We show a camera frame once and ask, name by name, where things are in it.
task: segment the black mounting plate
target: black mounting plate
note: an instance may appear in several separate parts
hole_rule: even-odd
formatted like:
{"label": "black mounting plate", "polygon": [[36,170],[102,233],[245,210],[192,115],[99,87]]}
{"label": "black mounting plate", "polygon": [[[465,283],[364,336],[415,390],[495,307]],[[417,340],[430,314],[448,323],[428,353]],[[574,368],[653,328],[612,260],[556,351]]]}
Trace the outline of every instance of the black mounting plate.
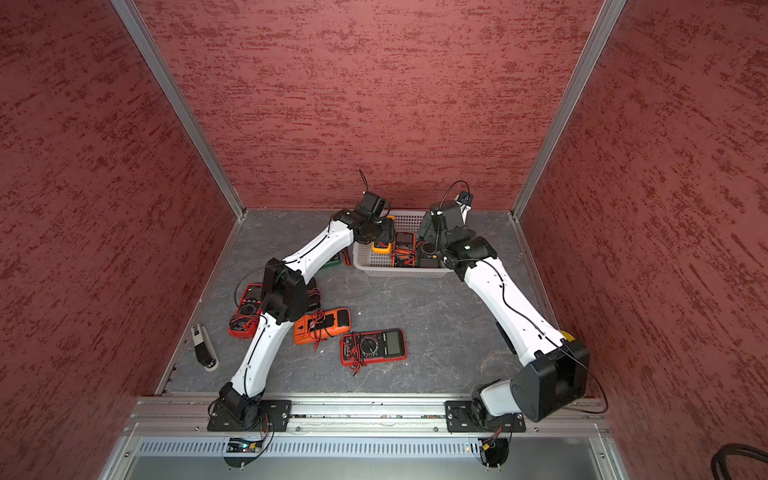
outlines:
{"label": "black mounting plate", "polygon": [[472,402],[467,400],[449,400],[445,402],[445,422],[448,424],[448,431],[451,433],[466,432],[495,432],[499,424],[502,426],[502,432],[523,433],[525,432],[525,420],[522,415],[519,417],[514,413],[508,413],[496,417],[483,429],[476,425],[471,419],[469,413],[472,410]]}
{"label": "black mounting plate", "polygon": [[[270,418],[271,432],[285,432],[290,420],[290,400],[265,400],[259,402],[259,408],[266,410]],[[208,421],[208,432],[248,432],[220,402],[214,404],[214,410]]]}

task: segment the aluminum frame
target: aluminum frame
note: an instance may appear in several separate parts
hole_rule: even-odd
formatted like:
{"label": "aluminum frame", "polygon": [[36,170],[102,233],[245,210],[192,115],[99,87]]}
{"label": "aluminum frame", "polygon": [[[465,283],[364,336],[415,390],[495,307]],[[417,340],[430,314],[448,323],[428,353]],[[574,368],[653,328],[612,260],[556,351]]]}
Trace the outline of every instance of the aluminum frame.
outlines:
{"label": "aluminum frame", "polygon": [[147,28],[147,24],[144,23],[138,8],[136,8],[136,4],[134,4],[133,0],[111,1],[115,10],[118,11],[120,19],[125,24],[128,33],[134,39],[141,55],[144,57],[147,65],[149,65],[150,70],[152,70],[157,83],[160,84],[163,92],[165,92],[165,96],[168,97],[170,105],[176,111],[181,124],[187,129],[192,143],[194,143],[197,151],[200,152],[203,161],[205,161],[208,170],[210,170],[210,174],[213,175],[214,180],[221,189],[221,193],[226,197],[237,218],[242,218],[245,215],[243,201],[237,195],[235,187],[221,167],[214,148],[211,147],[210,142],[205,137],[203,128],[195,118],[194,112],[192,112],[192,108],[187,103],[184,94],[181,93],[176,79],[165,63],[160,49],[157,48],[149,28]]}
{"label": "aluminum frame", "polygon": [[616,25],[625,2],[626,0],[605,0],[600,8],[598,17],[595,19],[592,30],[587,38],[587,43],[584,44],[584,50],[581,51],[574,72],[571,74],[571,80],[568,81],[563,98],[560,100],[558,109],[554,113],[549,130],[547,130],[547,134],[541,142],[541,149],[531,165],[531,171],[528,172],[528,176],[523,182],[515,204],[512,206],[513,217],[520,219],[523,210],[528,205],[541,179],[541,175],[547,167],[549,158],[552,156],[558,140],[560,140],[560,135],[563,133],[565,125],[568,124],[568,119],[571,117],[571,113],[579,101],[581,92],[584,91],[584,86],[587,84],[587,80],[589,80],[589,76],[592,74],[594,66],[600,58],[605,42],[611,35],[614,25]]}
{"label": "aluminum frame", "polygon": [[[146,441],[172,444],[173,439],[189,442],[200,439],[206,443],[225,442],[233,434],[208,432],[208,405],[216,398],[211,394],[165,395],[141,397],[137,401],[118,440],[110,461],[104,467],[100,480],[121,480],[128,473],[134,458],[141,456],[138,449]],[[451,433],[445,424],[444,402],[467,400],[467,395],[446,394],[270,394],[265,399],[290,399],[293,407],[287,431],[277,433],[278,443],[340,442],[360,443],[365,439],[406,439],[441,443],[466,441],[475,444],[487,432]],[[573,406],[599,409],[601,400],[582,399]],[[584,414],[560,410],[538,423],[526,422],[526,432],[515,437],[565,437],[590,439],[595,463],[604,480],[627,480],[628,475],[615,448],[611,427],[605,415]],[[219,452],[208,452],[216,456]],[[174,452],[173,455],[185,455]]]}

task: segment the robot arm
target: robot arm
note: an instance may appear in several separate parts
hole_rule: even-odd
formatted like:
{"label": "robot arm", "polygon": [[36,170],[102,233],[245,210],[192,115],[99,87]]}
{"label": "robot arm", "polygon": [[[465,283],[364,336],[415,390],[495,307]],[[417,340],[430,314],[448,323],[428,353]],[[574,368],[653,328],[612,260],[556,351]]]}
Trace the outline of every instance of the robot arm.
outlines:
{"label": "robot arm", "polygon": [[266,263],[261,321],[240,368],[219,391],[216,410],[230,421],[251,429],[260,421],[259,401],[275,355],[293,323],[309,306],[306,285],[325,262],[354,241],[394,240],[391,219],[381,218],[385,201],[366,191],[355,210],[341,210],[306,246],[283,260]]}
{"label": "robot arm", "polygon": [[445,207],[432,205],[419,235],[437,245],[445,266],[488,306],[523,365],[512,380],[476,394],[477,417],[487,421],[522,412],[537,422],[584,395],[589,352],[580,340],[569,341],[538,313],[488,241],[466,227],[471,202],[469,193],[462,192]]}
{"label": "robot arm", "polygon": [[[351,245],[353,241],[354,232],[342,221],[332,220],[327,229],[313,238],[304,248],[284,258],[282,264],[294,272],[294,278],[301,276],[306,285],[325,262],[342,248]],[[269,274],[274,287],[275,273],[270,271]],[[278,323],[277,318],[269,311],[263,314],[262,320],[259,322],[256,335],[250,343],[240,368],[237,369],[231,381],[234,391],[248,398],[259,395],[264,390],[269,366],[275,360],[277,349],[283,342],[283,338],[293,326],[291,321]]]}

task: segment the multimeter dial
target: multimeter dial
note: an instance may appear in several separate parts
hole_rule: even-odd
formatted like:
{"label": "multimeter dial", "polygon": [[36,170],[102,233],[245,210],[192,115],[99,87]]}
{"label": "multimeter dial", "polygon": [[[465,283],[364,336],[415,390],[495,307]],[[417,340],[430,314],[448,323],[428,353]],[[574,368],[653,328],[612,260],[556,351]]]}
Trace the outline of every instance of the multimeter dial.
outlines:
{"label": "multimeter dial", "polygon": [[379,342],[368,336],[360,342],[360,349],[363,355],[375,355],[379,351]]}
{"label": "multimeter dial", "polygon": [[240,315],[256,315],[256,312],[259,311],[259,305],[256,303],[246,303],[245,305],[242,305],[240,307],[240,310],[238,313]]}

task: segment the vent grille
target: vent grille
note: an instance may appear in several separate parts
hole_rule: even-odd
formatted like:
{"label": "vent grille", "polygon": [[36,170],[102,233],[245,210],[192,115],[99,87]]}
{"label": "vent grille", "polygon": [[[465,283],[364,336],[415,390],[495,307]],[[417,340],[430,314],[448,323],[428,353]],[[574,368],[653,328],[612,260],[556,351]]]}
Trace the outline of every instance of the vent grille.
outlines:
{"label": "vent grille", "polygon": [[[229,437],[144,437],[137,456],[221,457]],[[263,456],[272,457],[358,457],[358,458],[458,458],[479,456],[476,439],[355,439],[338,437],[276,437]]]}
{"label": "vent grille", "polygon": [[144,437],[137,449],[143,456],[221,457],[226,439],[194,437]]}
{"label": "vent grille", "polygon": [[476,456],[474,439],[275,439],[264,456],[418,457]]}

